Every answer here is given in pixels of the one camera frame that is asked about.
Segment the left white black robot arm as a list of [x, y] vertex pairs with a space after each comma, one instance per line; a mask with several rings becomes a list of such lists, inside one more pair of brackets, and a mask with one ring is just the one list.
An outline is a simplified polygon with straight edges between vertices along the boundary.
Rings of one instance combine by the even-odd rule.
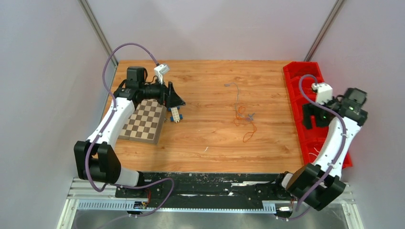
[[99, 126], [85, 141], [77, 141], [74, 146], [80, 179], [128, 187], [128, 192], [135, 198], [145, 194], [142, 172], [124, 168], [114, 149], [124, 124], [144, 100], [153, 99], [169, 109], [185, 105], [173, 83], [163, 80], [169, 70], [167, 64], [157, 65], [155, 80], [147, 82], [144, 67], [127, 68], [127, 77], [113, 92], [110, 108]]

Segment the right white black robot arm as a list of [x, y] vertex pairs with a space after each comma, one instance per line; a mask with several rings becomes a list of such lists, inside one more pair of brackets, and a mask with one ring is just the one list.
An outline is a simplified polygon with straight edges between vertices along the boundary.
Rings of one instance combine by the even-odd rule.
[[295, 173], [286, 172], [283, 180], [272, 188], [278, 199], [292, 195], [297, 198], [297, 207], [306, 203], [320, 211], [346, 188], [341, 181], [343, 162], [352, 140], [367, 120], [368, 113], [362, 108], [367, 101], [367, 92], [348, 88], [344, 95], [333, 97], [326, 104], [308, 101], [332, 116], [326, 140], [314, 162]]

